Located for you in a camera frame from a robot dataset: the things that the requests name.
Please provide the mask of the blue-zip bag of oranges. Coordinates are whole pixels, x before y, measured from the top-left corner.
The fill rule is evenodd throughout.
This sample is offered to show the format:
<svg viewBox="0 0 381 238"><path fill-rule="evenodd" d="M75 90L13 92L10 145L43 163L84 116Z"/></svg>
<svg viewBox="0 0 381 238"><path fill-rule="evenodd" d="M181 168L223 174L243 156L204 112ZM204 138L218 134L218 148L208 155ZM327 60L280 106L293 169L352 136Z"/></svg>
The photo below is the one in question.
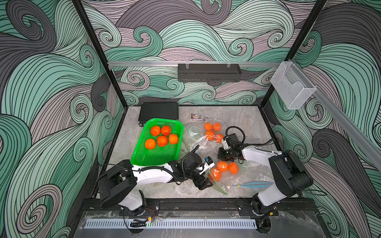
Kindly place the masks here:
<svg viewBox="0 0 381 238"><path fill-rule="evenodd" d="M233 180L231 188L240 192L256 193L273 184L274 178L270 174L241 174Z"/></svg>

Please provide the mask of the orange fruit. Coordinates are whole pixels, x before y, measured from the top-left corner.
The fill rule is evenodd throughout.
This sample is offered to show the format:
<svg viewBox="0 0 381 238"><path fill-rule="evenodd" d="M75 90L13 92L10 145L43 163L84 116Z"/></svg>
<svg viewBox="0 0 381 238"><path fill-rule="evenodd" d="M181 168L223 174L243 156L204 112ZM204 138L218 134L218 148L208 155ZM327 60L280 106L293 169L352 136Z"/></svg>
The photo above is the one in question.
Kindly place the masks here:
<svg viewBox="0 0 381 238"><path fill-rule="evenodd" d="M179 137L176 134L170 134L168 136L168 141L170 144L178 144L179 143Z"/></svg>
<svg viewBox="0 0 381 238"><path fill-rule="evenodd" d="M161 135L161 136L159 136L159 137L157 138L157 145L158 145L159 147L164 147L164 146L166 146L167 144L168 144L168 137Z"/></svg>
<svg viewBox="0 0 381 238"><path fill-rule="evenodd" d="M148 150L153 150L156 148L156 141L150 138L145 142L144 146Z"/></svg>
<svg viewBox="0 0 381 238"><path fill-rule="evenodd" d="M165 126L163 126L162 128L161 128L161 134L163 135L163 136L169 136L170 134L171 134L171 127L170 126L168 126L168 125L165 125Z"/></svg>

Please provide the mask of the orange fruit taken out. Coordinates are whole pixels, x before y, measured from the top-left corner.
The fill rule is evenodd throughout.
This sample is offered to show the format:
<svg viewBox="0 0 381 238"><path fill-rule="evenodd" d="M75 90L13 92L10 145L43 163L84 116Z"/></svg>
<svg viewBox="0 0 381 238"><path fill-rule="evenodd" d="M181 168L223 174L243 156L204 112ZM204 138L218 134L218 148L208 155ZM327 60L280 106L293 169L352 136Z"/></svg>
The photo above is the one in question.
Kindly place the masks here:
<svg viewBox="0 0 381 238"><path fill-rule="evenodd" d="M150 133L152 136L159 136L161 134L161 127L160 126L151 127Z"/></svg>

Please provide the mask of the green-zip bag of oranges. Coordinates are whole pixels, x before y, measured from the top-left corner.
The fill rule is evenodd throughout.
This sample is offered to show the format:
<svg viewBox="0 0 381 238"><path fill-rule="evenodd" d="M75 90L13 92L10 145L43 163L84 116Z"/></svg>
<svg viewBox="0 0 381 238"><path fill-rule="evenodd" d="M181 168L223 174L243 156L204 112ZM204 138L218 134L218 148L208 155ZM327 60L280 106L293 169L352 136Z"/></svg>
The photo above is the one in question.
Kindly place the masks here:
<svg viewBox="0 0 381 238"><path fill-rule="evenodd" d="M182 142L180 157L185 156L194 148L188 149L184 142ZM270 174L269 168L255 162L249 162L247 160L242 160L242 162L239 162L238 160L234 162L221 161L217 158L218 149L219 148L198 148L196 153L202 159L205 159L208 156L213 159L215 163L214 167L209 169L202 176L209 178L213 182L211 188L215 189L221 195L235 196L235 192L240 192L232 189L231 184L233 180L241 174Z"/></svg>

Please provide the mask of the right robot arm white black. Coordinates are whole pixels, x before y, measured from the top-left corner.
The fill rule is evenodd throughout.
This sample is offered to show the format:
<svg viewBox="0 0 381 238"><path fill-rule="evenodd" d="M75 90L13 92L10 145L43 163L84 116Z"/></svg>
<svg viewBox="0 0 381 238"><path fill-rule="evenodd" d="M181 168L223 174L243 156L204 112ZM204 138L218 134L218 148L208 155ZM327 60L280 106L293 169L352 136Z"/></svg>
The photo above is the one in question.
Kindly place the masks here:
<svg viewBox="0 0 381 238"><path fill-rule="evenodd" d="M229 126L218 151L218 159L226 162L254 162L271 169L274 183L255 194L250 202L256 216L272 213L279 201L292 197L313 185L314 181L297 154L291 150L267 151L260 146L271 142L246 143L244 131L237 126Z"/></svg>

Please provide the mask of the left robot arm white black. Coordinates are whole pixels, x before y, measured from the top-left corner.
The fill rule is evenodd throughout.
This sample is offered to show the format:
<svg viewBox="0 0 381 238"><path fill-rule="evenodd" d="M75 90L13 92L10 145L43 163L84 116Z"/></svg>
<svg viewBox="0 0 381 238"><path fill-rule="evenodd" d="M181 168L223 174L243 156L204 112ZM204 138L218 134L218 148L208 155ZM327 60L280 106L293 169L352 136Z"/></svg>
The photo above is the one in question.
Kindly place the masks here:
<svg viewBox="0 0 381 238"><path fill-rule="evenodd" d="M199 190L212 187L213 183L206 175L215 165L211 157L202 159L196 146L182 160L173 160L158 166L132 165L130 160L123 160L98 177L98 192L103 208L120 205L131 211L145 206L142 191L137 185L151 183L182 183L192 180Z"/></svg>

